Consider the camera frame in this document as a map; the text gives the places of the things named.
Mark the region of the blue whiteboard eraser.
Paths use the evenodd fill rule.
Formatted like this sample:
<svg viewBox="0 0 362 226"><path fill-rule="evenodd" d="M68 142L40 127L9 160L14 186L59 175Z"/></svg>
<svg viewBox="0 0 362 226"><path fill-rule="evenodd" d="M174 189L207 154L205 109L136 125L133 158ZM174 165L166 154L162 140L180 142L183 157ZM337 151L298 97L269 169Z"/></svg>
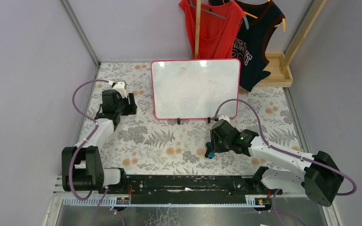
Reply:
<svg viewBox="0 0 362 226"><path fill-rule="evenodd" d="M214 158L214 148L213 148L212 142L206 142L205 157L208 159Z"/></svg>

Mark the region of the pink framed whiteboard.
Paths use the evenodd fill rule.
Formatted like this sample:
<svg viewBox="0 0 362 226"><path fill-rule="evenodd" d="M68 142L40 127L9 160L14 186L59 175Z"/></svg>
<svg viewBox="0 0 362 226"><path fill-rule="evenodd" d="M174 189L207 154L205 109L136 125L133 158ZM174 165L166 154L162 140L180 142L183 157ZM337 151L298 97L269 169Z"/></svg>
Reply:
<svg viewBox="0 0 362 226"><path fill-rule="evenodd" d="M236 58L153 61L150 66L155 117L213 117L223 102L239 97L240 65Z"/></svg>

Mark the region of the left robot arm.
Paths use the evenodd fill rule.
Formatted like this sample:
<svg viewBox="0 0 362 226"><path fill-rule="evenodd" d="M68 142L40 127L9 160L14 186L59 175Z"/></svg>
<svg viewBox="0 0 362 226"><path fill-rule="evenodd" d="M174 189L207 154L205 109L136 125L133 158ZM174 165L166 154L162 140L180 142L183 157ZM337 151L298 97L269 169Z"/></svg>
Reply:
<svg viewBox="0 0 362 226"><path fill-rule="evenodd" d="M120 92L102 91L102 103L95 117L94 127L83 141L62 150L62 186L71 191L98 191L104 185L104 169L99 150L120 124L121 116L135 115L137 105L133 93L122 97Z"/></svg>

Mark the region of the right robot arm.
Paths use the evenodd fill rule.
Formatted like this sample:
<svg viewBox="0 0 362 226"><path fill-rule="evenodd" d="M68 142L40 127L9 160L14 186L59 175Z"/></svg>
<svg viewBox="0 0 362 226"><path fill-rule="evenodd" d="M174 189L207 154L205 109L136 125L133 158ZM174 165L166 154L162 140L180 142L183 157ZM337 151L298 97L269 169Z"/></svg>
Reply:
<svg viewBox="0 0 362 226"><path fill-rule="evenodd" d="M262 134L248 129L239 131L226 120L217 121L210 136L208 158L213 158L215 153L233 151L282 167L281 171L266 169L259 174L260 182L268 189L305 194L313 202L329 207L343 183L338 166L326 152L282 150L280 145L265 140Z"/></svg>

